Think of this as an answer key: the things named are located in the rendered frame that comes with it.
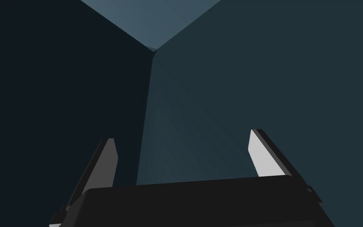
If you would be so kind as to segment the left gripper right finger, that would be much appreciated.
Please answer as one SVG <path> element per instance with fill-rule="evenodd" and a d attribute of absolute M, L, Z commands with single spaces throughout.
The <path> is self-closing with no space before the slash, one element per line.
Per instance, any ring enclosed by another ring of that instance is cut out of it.
<path fill-rule="evenodd" d="M 292 175 L 258 130 L 250 131 L 248 153 L 259 177 Z"/>

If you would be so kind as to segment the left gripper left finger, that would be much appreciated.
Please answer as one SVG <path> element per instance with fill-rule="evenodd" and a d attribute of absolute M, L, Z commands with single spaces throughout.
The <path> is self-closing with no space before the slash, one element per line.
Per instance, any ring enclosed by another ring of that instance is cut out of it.
<path fill-rule="evenodd" d="M 85 168 L 66 208 L 69 209 L 89 189 L 112 187 L 117 163 L 118 154 L 114 139 L 103 139 Z"/>

